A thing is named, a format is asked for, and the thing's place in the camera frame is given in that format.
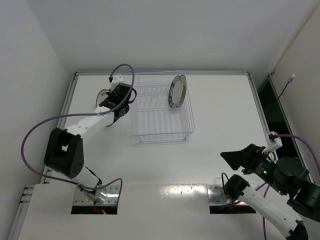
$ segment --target white wall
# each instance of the white wall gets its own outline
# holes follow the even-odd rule
[[[274,70],[319,0],[27,0],[64,66]]]
[[[281,103],[289,116],[294,131],[305,138],[320,157],[320,7],[304,26],[289,47],[274,74],[278,94],[288,77],[295,74],[281,97]],[[300,144],[314,175],[317,173],[314,160],[308,149]]]
[[[60,113],[70,79],[26,1],[0,1],[0,239],[9,234],[24,186],[40,180],[22,162],[23,137]],[[27,144],[27,158],[40,171],[56,124],[40,128]]]

